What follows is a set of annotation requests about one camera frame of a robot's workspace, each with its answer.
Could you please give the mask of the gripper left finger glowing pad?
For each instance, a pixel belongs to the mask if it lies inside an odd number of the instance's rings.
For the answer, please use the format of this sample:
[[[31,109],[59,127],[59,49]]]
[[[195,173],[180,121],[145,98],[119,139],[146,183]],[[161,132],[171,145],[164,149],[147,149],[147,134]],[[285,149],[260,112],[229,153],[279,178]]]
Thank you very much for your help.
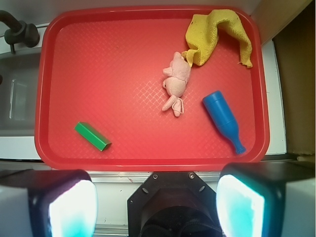
[[[84,170],[1,170],[2,237],[91,237],[97,190]]]

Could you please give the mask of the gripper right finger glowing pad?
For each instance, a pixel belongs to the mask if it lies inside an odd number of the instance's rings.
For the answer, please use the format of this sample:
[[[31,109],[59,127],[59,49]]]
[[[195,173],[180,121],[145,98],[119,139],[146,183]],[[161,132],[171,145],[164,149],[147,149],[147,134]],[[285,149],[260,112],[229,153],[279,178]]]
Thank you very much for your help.
[[[216,207],[227,237],[314,237],[315,164],[229,163],[217,184]]]

